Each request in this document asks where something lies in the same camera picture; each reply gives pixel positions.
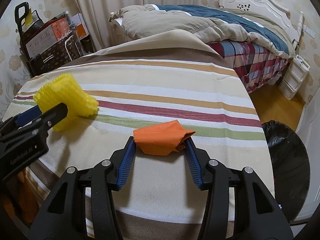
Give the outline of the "orange paper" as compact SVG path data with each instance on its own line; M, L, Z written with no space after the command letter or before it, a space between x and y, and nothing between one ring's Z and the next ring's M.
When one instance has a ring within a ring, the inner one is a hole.
M177 120L135 129L133 138L145 154L166 156L185 147L184 141L195 133L185 129Z

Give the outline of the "yellow foam fruit net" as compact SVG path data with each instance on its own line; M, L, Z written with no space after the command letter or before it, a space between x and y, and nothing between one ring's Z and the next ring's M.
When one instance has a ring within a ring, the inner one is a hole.
M61 74L43 85L35 93L33 100L43 113L60 103L67 106L67 116L53 127L56 132L67 129L78 116L87 118L96 115L99 107L99 102L85 93L70 73Z

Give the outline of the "trash bin with black bag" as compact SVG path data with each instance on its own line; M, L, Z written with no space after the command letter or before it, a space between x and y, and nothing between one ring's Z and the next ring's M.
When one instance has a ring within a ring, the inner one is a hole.
M310 186L310 162L305 145L286 124L262 124L272 162L275 199L289 223L300 213Z

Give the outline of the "striped bed sheet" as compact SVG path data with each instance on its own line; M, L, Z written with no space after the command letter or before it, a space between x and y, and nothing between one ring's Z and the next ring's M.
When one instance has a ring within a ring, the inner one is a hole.
M62 74L96 98L96 115L50 131L49 151L25 171L31 201L41 206L65 169L91 168L122 148L135 129L178 121L198 148L225 166L255 170L274 191L271 159L259 116L236 72L193 35L169 31L102 49L25 83L5 118L35 105L34 95ZM196 239L207 193L193 183L181 152L138 151L127 183L113 193L127 239Z

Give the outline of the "white orange cardboard box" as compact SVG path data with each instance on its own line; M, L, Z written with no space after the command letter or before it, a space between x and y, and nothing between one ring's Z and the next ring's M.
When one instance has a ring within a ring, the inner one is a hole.
M48 25L26 44L29 57L32 59L42 54L56 42L66 37L70 31L65 17Z

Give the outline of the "black hand trolley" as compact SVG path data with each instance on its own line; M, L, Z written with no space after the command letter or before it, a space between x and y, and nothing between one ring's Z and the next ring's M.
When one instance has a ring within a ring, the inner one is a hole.
M20 16L20 13L19 13L19 10L21 8L24 8L24 13L22 16ZM20 36L20 41L21 41L21 45L22 45L22 50L24 52L24 55L27 59L27 67L28 67L28 70L30 72L30 75L31 77L34 77L34 72L31 68L31 65L30 65L30 57L29 57L29 54L28 54L28 51L27 51L27 48L26 48L26 43L24 41L24 37L23 37L23 31L22 31L22 21L28 16L29 14L29 4L28 2L22 2L21 4L17 5L15 7L15 23L17 24L17 30L18 30L18 33L19 33L19 36Z

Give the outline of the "small white orange box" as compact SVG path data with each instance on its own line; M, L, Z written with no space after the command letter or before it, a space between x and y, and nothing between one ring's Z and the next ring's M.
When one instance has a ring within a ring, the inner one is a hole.
M74 16L71 17L71 20L76 27L76 32L79 39L81 40L83 38L86 38L89 35L89 32L86 27L82 13L75 14Z

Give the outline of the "plaid bed sheet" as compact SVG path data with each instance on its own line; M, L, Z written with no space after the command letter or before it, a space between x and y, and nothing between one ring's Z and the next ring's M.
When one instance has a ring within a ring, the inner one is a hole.
M233 67L248 93L267 84L288 63L288 59L276 56L252 42L224 40L210 42L208 45Z

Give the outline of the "white door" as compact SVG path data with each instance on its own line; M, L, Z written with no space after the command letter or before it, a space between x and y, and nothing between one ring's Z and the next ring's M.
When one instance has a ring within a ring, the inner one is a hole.
M300 118L296 133L305 145L310 162L310 186L305 203L297 221L308 220L319 205L319 163L320 163L320 115L319 92L307 104Z

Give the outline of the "beige and blue duvet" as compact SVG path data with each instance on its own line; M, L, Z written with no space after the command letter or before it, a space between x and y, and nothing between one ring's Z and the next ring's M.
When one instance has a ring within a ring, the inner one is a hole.
M270 18L252 11L199 5L129 5L110 14L132 40L171 30L185 30L204 43L231 40L256 43L283 59L294 57L287 32Z

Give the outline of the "white plastic drawer unit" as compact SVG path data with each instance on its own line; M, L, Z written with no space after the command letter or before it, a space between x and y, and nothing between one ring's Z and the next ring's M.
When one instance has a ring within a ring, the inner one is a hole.
M295 96L309 70L310 65L300 55L296 55L293 58L279 85L280 91L287 99L291 100Z

